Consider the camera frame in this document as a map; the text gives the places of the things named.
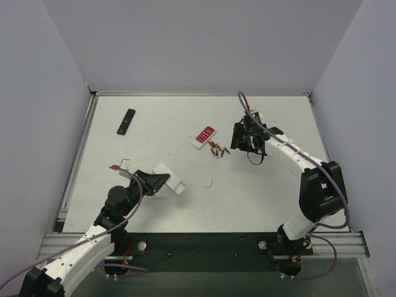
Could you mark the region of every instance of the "black remote control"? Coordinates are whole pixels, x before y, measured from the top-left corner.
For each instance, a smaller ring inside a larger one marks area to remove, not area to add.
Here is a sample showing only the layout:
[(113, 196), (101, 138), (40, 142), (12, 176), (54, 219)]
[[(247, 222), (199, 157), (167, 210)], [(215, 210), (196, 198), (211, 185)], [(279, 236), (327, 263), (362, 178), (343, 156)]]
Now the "black remote control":
[(119, 125), (117, 134), (125, 135), (126, 131), (128, 130), (129, 124), (132, 122), (132, 118), (134, 117), (135, 112), (136, 110), (127, 110), (121, 125)]

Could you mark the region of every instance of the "gray wall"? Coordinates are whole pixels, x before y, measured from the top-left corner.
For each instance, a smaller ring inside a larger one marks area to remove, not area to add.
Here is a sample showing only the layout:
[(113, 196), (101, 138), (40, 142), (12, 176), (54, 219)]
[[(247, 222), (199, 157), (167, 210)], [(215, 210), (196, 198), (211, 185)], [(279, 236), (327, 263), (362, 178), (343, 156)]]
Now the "gray wall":
[(313, 93), (331, 159), (345, 175), (381, 296), (395, 296), (396, 1), (362, 4)]
[(361, 0), (43, 0), (92, 90), (310, 91)]
[(90, 94), (40, 0), (0, 1), (0, 40), (2, 283), (51, 228)]

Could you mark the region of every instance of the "robotic arm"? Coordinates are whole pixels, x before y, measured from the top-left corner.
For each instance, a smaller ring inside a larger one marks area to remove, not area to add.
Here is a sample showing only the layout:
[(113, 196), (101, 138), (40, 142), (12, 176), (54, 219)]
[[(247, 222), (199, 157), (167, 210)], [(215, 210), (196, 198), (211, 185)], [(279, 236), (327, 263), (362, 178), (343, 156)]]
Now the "robotic arm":
[(109, 190), (105, 206), (86, 234), (76, 242), (74, 246), (77, 247), (61, 254), (43, 269), (34, 267), (26, 274), (19, 297), (70, 296), (117, 245), (124, 244), (127, 233), (124, 217), (139, 206), (143, 196), (153, 196), (170, 178), (169, 174), (148, 174), (141, 170), (133, 176), (129, 187), (115, 186)]
[[(258, 111), (249, 112), (256, 121), (262, 123)], [(299, 209), (278, 229), (278, 243), (282, 249), (296, 250), (319, 222), (344, 208), (341, 197), (323, 172), (303, 158), (301, 154), (321, 166), (335, 181), (346, 198), (341, 168), (334, 161), (325, 163), (304, 152), (292, 144), (292, 140), (278, 128), (268, 129), (283, 142), (278, 141), (259, 127), (251, 116), (246, 114), (240, 122), (235, 123), (231, 149), (240, 149), (248, 154), (261, 155), (262, 160), (266, 155), (270, 155), (289, 168), (295, 176), (301, 177)]]

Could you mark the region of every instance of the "white and red remote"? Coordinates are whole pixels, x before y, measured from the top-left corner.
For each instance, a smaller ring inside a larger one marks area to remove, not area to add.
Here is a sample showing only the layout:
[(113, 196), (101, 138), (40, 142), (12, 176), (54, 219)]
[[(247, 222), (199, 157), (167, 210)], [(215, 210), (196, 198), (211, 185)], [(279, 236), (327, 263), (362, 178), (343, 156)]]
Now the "white and red remote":
[(195, 139), (192, 140), (191, 144), (193, 147), (200, 150), (215, 134), (216, 130), (207, 126)]

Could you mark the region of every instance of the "silver bolt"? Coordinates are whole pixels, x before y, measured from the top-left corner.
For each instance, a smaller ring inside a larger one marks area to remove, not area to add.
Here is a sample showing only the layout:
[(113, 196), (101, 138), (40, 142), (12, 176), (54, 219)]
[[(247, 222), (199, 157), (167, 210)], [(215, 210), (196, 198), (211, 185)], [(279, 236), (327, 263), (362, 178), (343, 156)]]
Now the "silver bolt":
[(267, 243), (265, 241), (260, 241), (259, 249), (267, 249)]
[(137, 248), (140, 250), (140, 251), (144, 251), (145, 249), (146, 249), (146, 243), (144, 242), (144, 241), (141, 241), (141, 242), (139, 242), (138, 244), (137, 244)]

